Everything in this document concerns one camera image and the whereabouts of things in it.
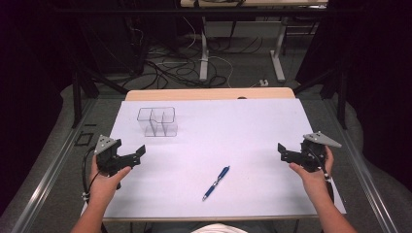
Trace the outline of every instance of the plastic compartment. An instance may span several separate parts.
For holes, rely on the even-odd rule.
[[[137,120],[145,137],[175,137],[178,134],[175,108],[142,108]]]

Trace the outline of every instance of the wooden table edge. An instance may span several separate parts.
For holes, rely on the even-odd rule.
[[[125,101],[176,101],[176,100],[220,100],[220,99],[294,99],[288,87],[263,88],[205,88],[205,89],[150,89],[130,90]]]

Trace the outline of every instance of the blue pen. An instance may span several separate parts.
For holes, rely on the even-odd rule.
[[[215,187],[218,185],[219,181],[226,175],[227,171],[229,171],[230,166],[224,167],[221,171],[221,174],[218,176],[218,179],[212,184],[212,186],[207,190],[206,194],[203,196],[203,201],[212,193]]]

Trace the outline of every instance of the black cable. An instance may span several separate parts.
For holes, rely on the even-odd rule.
[[[159,71],[161,73],[161,76],[163,76],[163,78],[168,78],[176,83],[180,83],[180,84],[184,84],[186,86],[190,86],[190,87],[201,87],[201,88],[211,88],[211,87],[215,87],[215,86],[219,86],[219,85],[223,85],[226,83],[226,78],[223,76],[219,76],[217,75],[217,69],[216,67],[212,64],[211,66],[214,68],[215,70],[215,76],[213,76],[209,82],[201,82],[201,81],[190,81],[188,79],[185,79],[179,75],[176,74],[172,74],[168,71],[162,70],[160,69],[156,64],[154,64],[151,61],[146,61],[146,64],[151,66],[152,68],[156,69],[157,71]]]
[[[87,180],[86,180],[86,162],[87,162],[87,158],[88,155],[94,151],[96,149],[96,146],[93,146],[91,148],[89,148],[85,154],[85,156],[83,157],[83,163],[82,163],[82,178],[83,178],[83,189],[84,189],[84,193],[83,193],[83,198],[84,200],[88,203],[88,199],[90,198],[90,189],[91,189],[91,185],[93,184],[94,180],[97,178],[97,176],[100,174],[100,172],[98,172],[93,179],[91,180],[90,184],[87,187]],[[100,230],[102,231],[102,233],[108,233],[106,227],[104,226],[103,222],[100,226]]]
[[[239,2],[236,4],[235,8],[239,8],[240,6],[243,5],[244,2],[245,2],[245,0],[239,0]],[[234,20],[232,22],[232,26],[231,26],[231,29],[230,29],[230,35],[229,35],[229,44],[227,44],[227,47],[225,48],[225,50],[230,48],[231,39],[233,38],[234,29],[236,28],[236,23],[237,23],[237,20]]]
[[[137,78],[136,75],[130,74],[128,77],[118,78],[118,79],[109,79],[105,76],[106,79],[110,80],[112,83],[123,83],[123,82],[130,82]],[[96,78],[91,78],[95,83],[102,83],[101,81],[97,80]]]
[[[293,233],[297,232],[297,228],[299,227],[299,219],[296,220],[296,223],[294,224],[294,229],[293,229]]]
[[[157,73],[147,73],[147,74],[140,75],[140,76],[138,76],[138,77],[136,77],[136,78],[134,78],[134,79],[130,79],[130,80],[124,82],[121,86],[122,86],[122,87],[125,87],[128,83],[130,83],[130,82],[132,82],[132,81],[134,81],[134,80],[136,80],[136,79],[138,79],[138,78],[143,78],[143,77],[149,76],[149,75],[157,75]]]
[[[322,164],[319,157],[316,156],[316,154],[313,153],[313,151],[310,148],[308,148],[308,149],[312,152],[313,156],[315,157],[315,160],[318,162],[318,165],[321,167],[322,171],[324,172],[327,193],[329,194],[330,200],[332,200],[332,202],[334,203],[334,193],[333,193],[333,187],[332,187],[332,182],[331,182],[330,175],[327,173],[326,167],[325,167],[324,164]]]
[[[91,25],[86,21],[86,19],[79,19],[82,20],[83,23],[87,26],[88,30],[90,32],[92,32],[92,34],[94,35],[94,37],[97,39],[98,42],[100,42],[101,46],[103,47],[103,49],[106,50],[107,53],[109,53],[119,64],[121,64],[123,67],[127,68],[129,70],[130,73],[134,73],[134,70],[127,65],[125,62],[123,62],[122,60],[120,60],[120,58],[118,58],[107,46],[106,43],[103,42],[103,40],[100,38],[99,35],[97,35],[97,32],[94,31],[94,29],[91,27]]]
[[[256,49],[254,49],[252,51],[245,51],[249,47],[251,47],[255,43],[255,41],[257,41],[257,40],[258,40],[258,37],[254,38],[254,40],[251,43],[249,43],[245,48],[241,49],[240,51],[226,51],[228,49],[228,47],[226,47],[224,49],[221,49],[221,50],[219,48],[213,49],[209,46],[209,44],[210,44],[209,42],[208,42],[207,45],[208,45],[209,51],[212,51],[212,52],[217,53],[217,54],[241,54],[241,53],[251,54],[251,53],[254,53],[254,52],[260,50],[261,45],[263,44],[263,38],[260,38],[260,43],[259,43],[259,45],[257,46]]]
[[[91,147],[87,150],[85,156],[83,157],[83,163],[82,163],[83,190],[84,190],[84,195],[87,195],[87,197],[86,197],[87,200],[88,200],[88,196],[89,196],[89,193],[88,193],[89,188],[87,187],[87,180],[86,180],[86,162],[87,162],[88,155],[92,151],[94,151],[95,148],[96,148],[96,146],[93,146],[93,147]]]
[[[288,69],[287,78],[291,78],[291,71],[292,71],[292,67],[293,67],[293,64],[294,64],[294,58],[295,58],[295,55],[296,55],[296,47],[301,46],[302,41],[303,41],[303,36],[304,36],[303,34],[300,35],[299,40],[297,41],[297,45],[294,46],[294,48],[293,48],[292,61],[291,61],[291,65],[290,65],[290,67],[289,67],[289,69]]]
[[[161,62],[159,62],[159,64],[161,64],[162,66],[164,66],[166,69],[162,69],[160,68],[157,64],[151,62],[150,60],[146,60],[145,64],[152,67],[157,73],[158,75],[156,76],[156,78],[154,79],[154,82],[149,84],[147,87],[153,85],[154,83],[157,84],[157,89],[160,88],[165,88],[169,81],[168,79],[176,82],[176,83],[180,83],[180,84],[184,84],[187,86],[194,86],[194,87],[206,87],[204,85],[204,83],[195,83],[194,81],[190,81],[186,78],[183,77],[183,75],[189,75],[192,73],[195,73],[195,75],[198,77],[198,73],[195,71],[195,61],[193,61],[190,57],[187,57],[183,54],[179,54],[179,53],[166,53],[165,56],[163,58],[163,60]],[[180,58],[180,59],[184,59],[183,62],[170,62],[172,65],[169,65],[168,62],[166,61],[166,59],[168,57],[172,57],[172,58]],[[163,86],[160,86],[161,84],[161,80],[165,81],[165,84]]]

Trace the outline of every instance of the table surface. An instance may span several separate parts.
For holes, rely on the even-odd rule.
[[[181,0],[182,7],[193,7],[194,0]],[[233,3],[213,3],[199,0],[200,7],[234,7]],[[246,0],[244,7],[276,7],[276,6],[319,6],[327,4],[327,0]]]
[[[248,99],[236,100],[239,96]],[[176,137],[144,137],[136,118],[140,108],[148,107],[175,108]],[[303,134],[311,130],[300,101],[288,88],[131,91],[111,137],[122,141],[119,155],[131,154],[143,144],[147,152],[142,164],[121,182],[104,220],[316,216],[300,177],[277,152],[278,142],[299,151]],[[227,165],[227,175],[202,202]],[[336,189],[335,203],[345,213]]]

